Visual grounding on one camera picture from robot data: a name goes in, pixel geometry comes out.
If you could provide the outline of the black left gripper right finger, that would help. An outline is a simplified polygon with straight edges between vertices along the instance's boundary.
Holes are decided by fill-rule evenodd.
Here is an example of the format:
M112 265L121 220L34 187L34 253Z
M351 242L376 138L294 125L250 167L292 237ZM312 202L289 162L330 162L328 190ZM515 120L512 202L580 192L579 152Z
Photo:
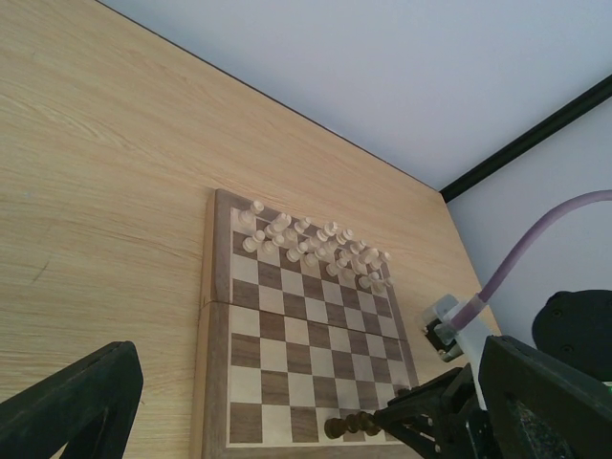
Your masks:
M478 381L505 458L609 458L611 391L511 337L486 339Z

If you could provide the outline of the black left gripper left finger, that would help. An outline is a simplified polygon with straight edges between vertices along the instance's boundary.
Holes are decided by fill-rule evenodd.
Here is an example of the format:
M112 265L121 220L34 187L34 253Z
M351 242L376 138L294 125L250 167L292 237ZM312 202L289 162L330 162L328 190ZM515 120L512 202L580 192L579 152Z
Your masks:
M1 403L1 456L121 458L142 388L135 344L111 342Z

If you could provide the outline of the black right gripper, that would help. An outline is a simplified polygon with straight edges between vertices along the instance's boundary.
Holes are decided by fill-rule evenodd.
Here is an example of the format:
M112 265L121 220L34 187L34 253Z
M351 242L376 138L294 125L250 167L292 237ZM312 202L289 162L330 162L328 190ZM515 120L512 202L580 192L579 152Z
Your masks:
M535 317L536 350L605 384L611 391L611 294L558 292ZM402 389L375 424L424 458L505 458L488 410L480 408L469 366Z

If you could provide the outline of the dark chess piece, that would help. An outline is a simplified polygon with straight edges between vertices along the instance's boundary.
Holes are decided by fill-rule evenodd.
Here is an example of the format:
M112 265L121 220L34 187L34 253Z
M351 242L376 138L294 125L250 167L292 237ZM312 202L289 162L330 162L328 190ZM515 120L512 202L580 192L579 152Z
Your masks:
M381 432L375 424L374 416L365 411L351 413L344 418L331 418L324 423L324 433L329 439L338 439L346 433L364 432L367 436L375 436Z

